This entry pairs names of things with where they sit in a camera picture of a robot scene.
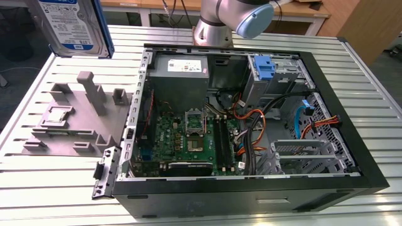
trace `open computer tower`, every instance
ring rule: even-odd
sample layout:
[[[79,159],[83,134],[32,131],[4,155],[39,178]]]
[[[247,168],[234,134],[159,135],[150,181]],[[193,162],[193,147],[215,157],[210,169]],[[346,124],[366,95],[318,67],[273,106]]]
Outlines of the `open computer tower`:
[[[320,211],[389,186],[312,53],[146,44],[138,78],[92,194],[137,218]]]

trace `motherboard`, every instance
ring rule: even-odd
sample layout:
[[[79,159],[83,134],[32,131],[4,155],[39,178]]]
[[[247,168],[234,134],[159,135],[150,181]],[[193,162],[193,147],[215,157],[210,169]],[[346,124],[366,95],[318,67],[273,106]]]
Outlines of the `motherboard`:
[[[134,164],[137,177],[163,176],[163,168],[173,162],[186,164],[186,167],[195,165],[195,168],[197,164],[209,163],[213,175],[237,175],[230,140],[238,133],[238,127],[235,119],[173,114],[158,117],[155,145],[154,148],[141,148],[143,161]],[[203,132],[189,132],[201,128]]]

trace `gray power supply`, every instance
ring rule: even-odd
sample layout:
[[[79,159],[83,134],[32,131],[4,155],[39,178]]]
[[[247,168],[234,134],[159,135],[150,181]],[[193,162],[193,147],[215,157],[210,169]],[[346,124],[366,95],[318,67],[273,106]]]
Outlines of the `gray power supply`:
[[[174,113],[203,109],[209,79],[206,56],[158,55],[149,71],[158,101],[169,102]]]

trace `blue hard drive label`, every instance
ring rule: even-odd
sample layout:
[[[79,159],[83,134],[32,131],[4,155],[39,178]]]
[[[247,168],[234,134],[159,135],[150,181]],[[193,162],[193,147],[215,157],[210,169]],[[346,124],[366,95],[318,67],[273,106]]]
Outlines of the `blue hard drive label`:
[[[68,48],[90,50],[94,47],[86,22],[80,19],[78,0],[39,0],[59,42]]]
[[[39,1],[48,2],[48,3],[76,4],[78,0],[39,0]]]

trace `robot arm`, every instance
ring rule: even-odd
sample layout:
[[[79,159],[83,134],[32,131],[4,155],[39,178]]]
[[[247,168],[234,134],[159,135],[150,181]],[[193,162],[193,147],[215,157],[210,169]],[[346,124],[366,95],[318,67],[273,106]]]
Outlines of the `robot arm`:
[[[271,23],[269,0],[203,0],[194,40],[201,46],[227,47],[233,30],[243,38],[258,36]]]

